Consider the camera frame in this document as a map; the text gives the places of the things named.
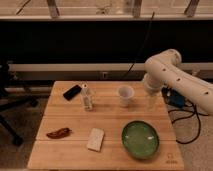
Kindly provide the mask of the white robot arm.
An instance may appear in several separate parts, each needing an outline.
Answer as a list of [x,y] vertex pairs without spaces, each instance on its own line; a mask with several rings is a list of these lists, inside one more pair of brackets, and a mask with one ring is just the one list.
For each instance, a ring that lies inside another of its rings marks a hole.
[[181,54],[175,49],[149,57],[142,80],[144,90],[154,95],[168,85],[213,116],[213,84],[180,70],[178,65],[181,61]]

